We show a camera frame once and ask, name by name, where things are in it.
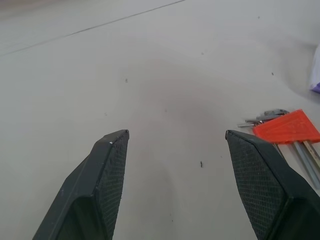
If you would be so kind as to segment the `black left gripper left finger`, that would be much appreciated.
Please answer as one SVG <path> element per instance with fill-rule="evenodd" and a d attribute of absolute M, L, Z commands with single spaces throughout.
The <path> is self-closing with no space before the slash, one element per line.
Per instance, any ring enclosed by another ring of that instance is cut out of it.
<path fill-rule="evenodd" d="M 35 240 L 111 240 L 122 199 L 127 129 L 99 139 L 60 187 Z"/>

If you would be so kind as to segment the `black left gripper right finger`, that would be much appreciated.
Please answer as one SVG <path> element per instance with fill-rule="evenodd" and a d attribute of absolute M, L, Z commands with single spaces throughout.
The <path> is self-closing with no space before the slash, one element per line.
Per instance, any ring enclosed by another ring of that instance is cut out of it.
<path fill-rule="evenodd" d="M 318 240 L 320 197 L 274 146 L 254 135 L 227 130 L 235 181 L 259 240 Z"/>

